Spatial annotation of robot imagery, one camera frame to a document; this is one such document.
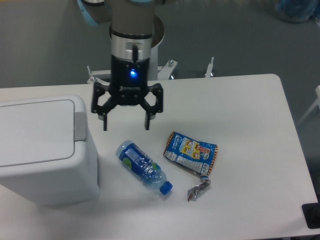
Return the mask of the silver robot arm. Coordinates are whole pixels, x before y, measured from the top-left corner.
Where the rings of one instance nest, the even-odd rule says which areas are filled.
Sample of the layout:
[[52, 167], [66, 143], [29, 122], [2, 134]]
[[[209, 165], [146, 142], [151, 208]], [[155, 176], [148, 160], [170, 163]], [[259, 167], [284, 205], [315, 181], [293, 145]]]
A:
[[145, 110], [144, 127], [164, 108], [164, 90], [160, 83], [148, 85], [151, 51], [155, 33], [155, 0], [79, 0], [83, 18], [92, 25], [94, 7], [109, 10], [111, 39], [110, 83], [93, 84], [91, 112], [103, 120], [107, 130], [108, 113], [116, 106], [137, 106]]

